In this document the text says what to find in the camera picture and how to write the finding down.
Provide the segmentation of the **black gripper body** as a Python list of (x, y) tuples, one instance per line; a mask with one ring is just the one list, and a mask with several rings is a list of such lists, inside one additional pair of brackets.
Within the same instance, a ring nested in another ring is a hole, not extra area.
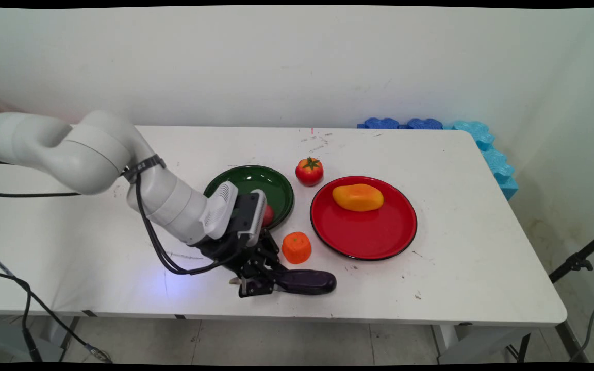
[(206, 237), (195, 247), (207, 258), (221, 263), (223, 267), (236, 273), (237, 277), (269, 277), (271, 270), (264, 266), (261, 255), (261, 242), (275, 242), (269, 231), (261, 231), (257, 243), (247, 246), (249, 235), (240, 237), (236, 233), (225, 234), (217, 240)]

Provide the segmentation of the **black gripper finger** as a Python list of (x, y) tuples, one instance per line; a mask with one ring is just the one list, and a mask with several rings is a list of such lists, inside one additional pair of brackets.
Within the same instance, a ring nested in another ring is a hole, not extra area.
[(252, 278), (239, 277), (240, 298), (272, 294), (276, 286), (276, 280), (264, 276)]
[(278, 256), (279, 248), (275, 242), (261, 242), (263, 264), (273, 272), (283, 272), (283, 265)]

